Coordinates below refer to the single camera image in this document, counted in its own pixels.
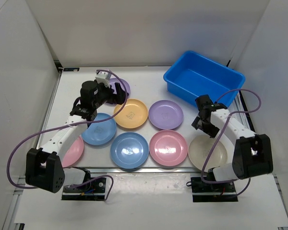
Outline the cream white plate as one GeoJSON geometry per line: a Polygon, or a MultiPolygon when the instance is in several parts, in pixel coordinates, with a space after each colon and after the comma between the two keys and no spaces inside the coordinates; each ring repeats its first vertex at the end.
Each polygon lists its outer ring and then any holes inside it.
{"type": "MultiPolygon", "coordinates": [[[[215,143],[215,139],[209,136],[200,135],[196,136],[189,144],[188,156],[192,164],[199,170],[202,170],[204,162],[215,143]]],[[[224,165],[227,163],[228,154],[224,145],[219,141],[209,158],[207,166],[204,172],[208,172],[209,169],[224,165]]]]}

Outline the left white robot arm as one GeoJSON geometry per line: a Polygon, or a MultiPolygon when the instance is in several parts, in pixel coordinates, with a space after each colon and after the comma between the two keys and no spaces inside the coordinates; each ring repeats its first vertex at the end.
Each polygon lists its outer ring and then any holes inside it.
{"type": "Polygon", "coordinates": [[[72,107],[64,127],[39,149],[31,148],[26,155],[25,182],[28,185],[56,193],[63,186],[77,187],[85,192],[91,187],[88,170],[64,168],[62,161],[77,138],[90,126],[97,116],[97,109],[104,103],[125,104],[127,91],[124,85],[115,88],[104,83],[82,83],[80,97],[72,107]]]}

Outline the pink plate left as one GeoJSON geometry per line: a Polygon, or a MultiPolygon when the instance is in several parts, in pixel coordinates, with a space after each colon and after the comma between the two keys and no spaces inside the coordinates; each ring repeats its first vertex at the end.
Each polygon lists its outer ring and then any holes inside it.
{"type": "Polygon", "coordinates": [[[71,145],[69,150],[66,152],[63,161],[62,167],[66,168],[75,164],[82,156],[84,151],[84,141],[79,136],[75,142],[71,145]]]}

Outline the small black label sticker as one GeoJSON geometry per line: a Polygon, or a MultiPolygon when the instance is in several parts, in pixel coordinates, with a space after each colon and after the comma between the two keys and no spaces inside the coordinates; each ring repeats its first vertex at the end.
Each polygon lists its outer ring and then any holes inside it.
{"type": "Polygon", "coordinates": [[[63,71],[65,72],[77,72],[80,68],[64,68],[63,71]]]}

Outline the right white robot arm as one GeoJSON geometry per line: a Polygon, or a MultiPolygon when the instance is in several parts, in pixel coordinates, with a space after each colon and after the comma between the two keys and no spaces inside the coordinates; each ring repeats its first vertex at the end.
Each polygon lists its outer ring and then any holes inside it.
{"type": "Polygon", "coordinates": [[[205,173],[209,162],[208,159],[205,160],[201,180],[210,191],[218,191],[224,183],[272,173],[273,158],[268,135],[259,135],[246,128],[224,104],[213,102],[207,94],[199,96],[195,103],[199,113],[192,126],[215,138],[208,156],[212,155],[222,135],[234,145],[231,163],[210,168],[205,173]]]}

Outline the blue plastic bin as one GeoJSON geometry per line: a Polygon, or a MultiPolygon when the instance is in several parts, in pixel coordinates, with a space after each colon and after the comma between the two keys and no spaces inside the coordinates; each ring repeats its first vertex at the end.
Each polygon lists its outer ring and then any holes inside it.
{"type": "Polygon", "coordinates": [[[168,92],[196,106],[202,95],[229,107],[237,91],[242,88],[245,76],[194,51],[186,51],[163,76],[168,92]]]}

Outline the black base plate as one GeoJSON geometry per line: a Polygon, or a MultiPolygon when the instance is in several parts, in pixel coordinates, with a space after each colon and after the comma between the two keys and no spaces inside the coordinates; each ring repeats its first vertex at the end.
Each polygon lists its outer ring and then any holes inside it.
{"type": "Polygon", "coordinates": [[[206,184],[200,177],[191,177],[186,186],[192,189],[194,203],[238,202],[233,183],[206,184]]]}
{"type": "Polygon", "coordinates": [[[114,185],[114,179],[110,175],[92,176],[91,172],[84,168],[76,167],[84,171],[85,183],[81,186],[65,186],[62,191],[62,201],[106,201],[114,185]]]}

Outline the purple plate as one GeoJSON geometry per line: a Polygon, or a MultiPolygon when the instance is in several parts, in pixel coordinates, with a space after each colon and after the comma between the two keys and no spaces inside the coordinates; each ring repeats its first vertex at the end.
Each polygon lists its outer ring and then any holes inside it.
{"type": "Polygon", "coordinates": [[[152,104],[148,117],[152,125],[162,130],[176,129],[184,120],[181,107],[170,100],[160,100],[152,104]]]}
{"type": "Polygon", "coordinates": [[[121,79],[121,82],[120,82],[117,78],[111,78],[109,82],[110,82],[110,85],[112,86],[114,85],[114,83],[119,82],[122,88],[127,93],[127,97],[130,95],[130,92],[131,92],[130,85],[126,80],[121,79]]]}

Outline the pink plate front right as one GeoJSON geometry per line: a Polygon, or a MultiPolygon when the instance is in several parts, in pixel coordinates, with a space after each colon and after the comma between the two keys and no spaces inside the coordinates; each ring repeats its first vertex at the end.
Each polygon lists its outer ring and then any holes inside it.
{"type": "Polygon", "coordinates": [[[181,164],[188,155],[185,138],[173,130],[161,130],[155,133],[149,143],[149,152],[155,162],[173,167],[181,164]]]}

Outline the orange plate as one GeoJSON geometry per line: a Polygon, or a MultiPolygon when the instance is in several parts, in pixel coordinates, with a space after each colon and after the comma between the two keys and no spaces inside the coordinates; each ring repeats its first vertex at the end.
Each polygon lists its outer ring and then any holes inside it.
{"type": "Polygon", "coordinates": [[[148,118],[146,105],[138,99],[128,99],[124,108],[114,117],[116,123],[125,129],[142,126],[148,118]]]}

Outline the pink plate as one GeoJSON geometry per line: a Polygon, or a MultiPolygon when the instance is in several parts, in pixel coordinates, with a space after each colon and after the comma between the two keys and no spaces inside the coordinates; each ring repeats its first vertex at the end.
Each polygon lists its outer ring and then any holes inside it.
{"type": "Polygon", "coordinates": [[[181,164],[188,155],[185,138],[173,130],[161,130],[155,133],[149,143],[149,152],[155,162],[173,167],[181,164]]]}
{"type": "Polygon", "coordinates": [[[84,141],[79,136],[75,142],[71,145],[69,150],[66,152],[63,161],[62,167],[66,168],[75,164],[82,156],[84,151],[84,141]]]}

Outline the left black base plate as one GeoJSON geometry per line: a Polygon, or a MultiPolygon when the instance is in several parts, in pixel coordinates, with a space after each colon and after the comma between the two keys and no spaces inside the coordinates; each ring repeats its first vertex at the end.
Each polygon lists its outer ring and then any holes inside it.
{"type": "Polygon", "coordinates": [[[114,179],[110,175],[92,176],[91,172],[84,168],[76,167],[84,171],[85,183],[81,186],[65,186],[62,191],[62,201],[106,201],[114,185],[114,179]]]}

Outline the blue plate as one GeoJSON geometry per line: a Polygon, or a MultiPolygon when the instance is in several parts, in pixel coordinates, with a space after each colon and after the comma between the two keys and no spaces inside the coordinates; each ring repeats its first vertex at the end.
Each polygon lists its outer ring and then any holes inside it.
{"type": "Polygon", "coordinates": [[[116,131],[116,122],[111,118],[100,123],[92,123],[88,129],[82,133],[82,139],[87,144],[100,146],[111,141],[116,131]]]}
{"type": "Polygon", "coordinates": [[[149,155],[146,139],[135,132],[118,135],[111,144],[110,157],[123,169],[135,169],[144,164],[149,155]]]}

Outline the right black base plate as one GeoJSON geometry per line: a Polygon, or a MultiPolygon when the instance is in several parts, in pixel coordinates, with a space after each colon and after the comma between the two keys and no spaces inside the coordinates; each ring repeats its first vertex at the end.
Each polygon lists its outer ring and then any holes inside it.
{"type": "Polygon", "coordinates": [[[238,202],[233,183],[206,184],[200,177],[191,177],[186,186],[192,189],[194,203],[238,202]]]}

